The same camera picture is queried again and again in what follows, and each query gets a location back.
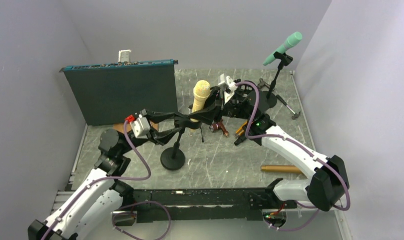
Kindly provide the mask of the black tripod shock mount stand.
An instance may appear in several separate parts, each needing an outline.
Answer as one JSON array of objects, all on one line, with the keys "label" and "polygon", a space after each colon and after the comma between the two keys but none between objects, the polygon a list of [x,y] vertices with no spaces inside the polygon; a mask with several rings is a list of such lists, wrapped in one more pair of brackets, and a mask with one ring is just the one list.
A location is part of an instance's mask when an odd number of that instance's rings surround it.
[{"label": "black tripod shock mount stand", "polygon": [[[193,104],[190,104],[190,105],[188,106],[188,108],[189,108],[189,109],[192,109],[192,108],[193,108]],[[204,141],[203,129],[202,129],[202,127],[200,127],[199,129],[200,129],[200,134],[201,134],[201,142],[204,143],[205,141]]]}]

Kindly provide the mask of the black condenser microphone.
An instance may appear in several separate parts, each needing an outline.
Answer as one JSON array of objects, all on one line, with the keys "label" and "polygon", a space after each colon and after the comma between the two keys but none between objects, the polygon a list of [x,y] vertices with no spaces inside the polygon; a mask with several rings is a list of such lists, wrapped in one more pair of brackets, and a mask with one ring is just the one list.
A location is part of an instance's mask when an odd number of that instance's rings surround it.
[{"label": "black condenser microphone", "polygon": [[235,134],[236,140],[234,141],[234,145],[238,146],[243,143],[247,138],[244,132]]}]

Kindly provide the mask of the black round-base clip stand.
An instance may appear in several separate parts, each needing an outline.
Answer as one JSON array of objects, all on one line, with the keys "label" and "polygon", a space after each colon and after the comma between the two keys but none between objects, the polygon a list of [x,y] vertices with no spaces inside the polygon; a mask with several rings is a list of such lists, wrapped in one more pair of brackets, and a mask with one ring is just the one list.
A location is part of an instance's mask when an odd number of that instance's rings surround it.
[{"label": "black round-base clip stand", "polygon": [[272,94],[272,91],[275,89],[275,86],[277,83],[277,78],[279,76],[280,71],[284,67],[288,66],[293,61],[293,57],[290,55],[287,55],[286,53],[280,53],[278,51],[275,51],[273,53],[273,56],[275,57],[275,59],[279,59],[280,63],[277,66],[277,72],[275,74],[275,77],[270,83],[270,88],[269,88],[268,92],[266,93],[266,101],[267,101],[269,108],[272,108],[277,104],[277,97]]}]

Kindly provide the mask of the cream yellow microphone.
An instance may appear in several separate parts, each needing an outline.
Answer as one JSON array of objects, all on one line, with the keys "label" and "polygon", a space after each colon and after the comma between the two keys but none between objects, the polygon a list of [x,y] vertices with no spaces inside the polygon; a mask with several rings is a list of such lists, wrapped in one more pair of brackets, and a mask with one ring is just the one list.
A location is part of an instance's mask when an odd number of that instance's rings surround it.
[{"label": "cream yellow microphone", "polygon": [[206,80],[199,80],[193,88],[194,101],[192,105],[192,113],[204,108],[206,99],[210,95],[210,83]]}]

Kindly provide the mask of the gold microphone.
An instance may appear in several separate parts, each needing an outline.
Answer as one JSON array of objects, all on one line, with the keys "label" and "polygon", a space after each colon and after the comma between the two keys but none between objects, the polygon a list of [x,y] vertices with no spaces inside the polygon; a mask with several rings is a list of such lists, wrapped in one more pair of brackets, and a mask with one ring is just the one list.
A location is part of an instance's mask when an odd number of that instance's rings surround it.
[{"label": "gold microphone", "polygon": [[303,174],[302,171],[294,165],[262,165],[261,171],[273,173]]}]

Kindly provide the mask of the mint green microphone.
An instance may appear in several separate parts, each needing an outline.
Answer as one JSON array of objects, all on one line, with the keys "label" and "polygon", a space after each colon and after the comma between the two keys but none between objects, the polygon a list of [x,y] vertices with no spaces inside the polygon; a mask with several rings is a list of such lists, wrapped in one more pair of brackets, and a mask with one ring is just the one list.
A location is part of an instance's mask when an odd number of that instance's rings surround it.
[{"label": "mint green microphone", "polygon": [[285,41],[275,50],[273,51],[263,62],[263,66],[267,66],[275,61],[276,57],[275,53],[284,54],[287,50],[295,47],[301,40],[303,39],[303,35],[296,31],[290,36],[288,36]]}]

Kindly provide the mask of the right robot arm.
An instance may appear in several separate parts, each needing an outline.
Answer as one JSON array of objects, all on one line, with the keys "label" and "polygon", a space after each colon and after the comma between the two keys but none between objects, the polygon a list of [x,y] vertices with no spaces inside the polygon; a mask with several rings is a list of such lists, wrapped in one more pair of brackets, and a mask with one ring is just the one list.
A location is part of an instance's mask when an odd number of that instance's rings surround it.
[{"label": "right robot arm", "polygon": [[306,176],[306,180],[277,180],[265,194],[267,205],[278,207],[284,201],[310,202],[310,208],[347,211],[351,207],[349,180],[344,160],[326,156],[296,140],[278,126],[266,113],[269,108],[265,94],[249,81],[211,87],[198,83],[193,88],[191,116],[208,114],[208,123],[221,117],[246,119],[245,136],[292,163]]}]

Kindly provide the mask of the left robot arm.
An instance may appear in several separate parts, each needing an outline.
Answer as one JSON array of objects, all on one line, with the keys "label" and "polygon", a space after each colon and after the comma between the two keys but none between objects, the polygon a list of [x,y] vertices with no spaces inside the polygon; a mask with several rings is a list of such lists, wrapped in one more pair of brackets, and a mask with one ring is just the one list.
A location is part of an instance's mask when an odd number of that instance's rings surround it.
[{"label": "left robot arm", "polygon": [[147,142],[165,145],[185,130],[190,119],[178,112],[143,110],[125,119],[123,131],[107,129],[100,136],[100,156],[86,180],[56,211],[44,221],[34,220],[27,229],[30,240],[82,240],[105,218],[117,209],[127,210],[133,205],[134,189],[123,177],[130,159],[125,153],[133,151],[147,170],[147,175],[135,177],[143,181],[151,177],[147,161],[137,150]]}]

